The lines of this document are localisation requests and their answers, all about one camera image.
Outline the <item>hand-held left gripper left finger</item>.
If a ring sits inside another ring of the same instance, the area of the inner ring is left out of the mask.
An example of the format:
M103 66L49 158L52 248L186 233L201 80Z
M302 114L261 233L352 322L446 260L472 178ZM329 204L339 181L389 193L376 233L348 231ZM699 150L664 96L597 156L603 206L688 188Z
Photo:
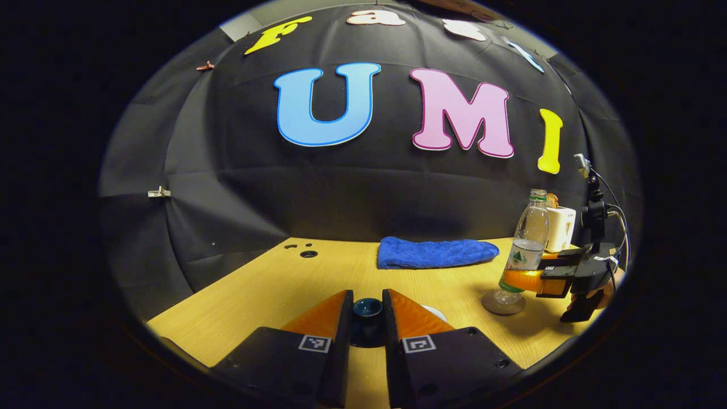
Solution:
M282 328L259 327L211 369L267 408L343 408L353 291L343 290Z

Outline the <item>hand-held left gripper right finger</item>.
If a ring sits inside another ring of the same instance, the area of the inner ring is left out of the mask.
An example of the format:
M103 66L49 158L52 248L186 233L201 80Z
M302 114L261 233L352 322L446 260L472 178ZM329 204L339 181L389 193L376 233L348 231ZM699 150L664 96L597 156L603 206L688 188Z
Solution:
M393 289L382 292L382 303L392 408L460 408L522 372L478 328L454 328Z

